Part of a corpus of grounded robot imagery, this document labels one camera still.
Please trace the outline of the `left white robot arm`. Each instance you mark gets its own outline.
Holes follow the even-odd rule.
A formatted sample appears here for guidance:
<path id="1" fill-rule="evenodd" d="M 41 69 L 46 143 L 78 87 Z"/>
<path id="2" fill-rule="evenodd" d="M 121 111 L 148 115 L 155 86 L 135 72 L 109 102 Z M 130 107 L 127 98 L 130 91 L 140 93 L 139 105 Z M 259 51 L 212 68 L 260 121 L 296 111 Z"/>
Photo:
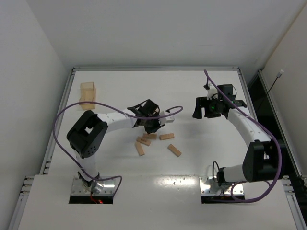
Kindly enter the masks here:
<path id="1" fill-rule="evenodd" d="M 155 133 L 166 123 L 169 112 L 160 112 L 159 106 L 151 100 L 128 107 L 122 113 L 96 114 L 88 110 L 82 114 L 67 134 L 70 147 L 81 165 L 78 176 L 86 187 L 93 186 L 94 178 L 99 179 L 94 154 L 98 151 L 105 134 L 123 128 L 143 126 L 147 134 Z"/>

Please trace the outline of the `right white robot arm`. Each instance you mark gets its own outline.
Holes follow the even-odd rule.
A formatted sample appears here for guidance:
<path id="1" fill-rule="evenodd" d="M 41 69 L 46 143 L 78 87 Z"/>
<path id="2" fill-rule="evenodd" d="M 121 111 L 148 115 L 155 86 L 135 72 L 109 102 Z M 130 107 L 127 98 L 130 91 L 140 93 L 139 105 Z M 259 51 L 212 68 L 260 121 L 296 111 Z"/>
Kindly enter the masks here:
<path id="1" fill-rule="evenodd" d="M 283 156 L 286 147 L 275 143 L 262 128 L 252 122 L 243 100 L 236 99 L 233 85 L 204 85 L 208 94 L 196 99 L 193 118 L 224 116 L 237 129 L 248 150 L 242 164 L 220 168 L 216 174 L 219 186 L 236 182 L 260 182 L 284 176 Z"/>

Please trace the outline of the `wooden block box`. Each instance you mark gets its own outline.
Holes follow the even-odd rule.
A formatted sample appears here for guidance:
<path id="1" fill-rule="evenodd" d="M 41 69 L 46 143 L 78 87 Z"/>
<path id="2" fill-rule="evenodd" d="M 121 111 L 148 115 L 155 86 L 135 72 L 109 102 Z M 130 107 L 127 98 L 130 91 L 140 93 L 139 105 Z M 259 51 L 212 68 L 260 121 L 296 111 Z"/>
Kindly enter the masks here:
<path id="1" fill-rule="evenodd" d="M 80 84 L 80 92 L 81 97 L 79 99 L 79 102 L 85 102 L 80 104 L 80 107 L 82 110 L 93 110 L 95 109 L 95 104 L 90 102 L 96 101 L 96 87 L 94 85 L 94 82 L 84 82 Z"/>

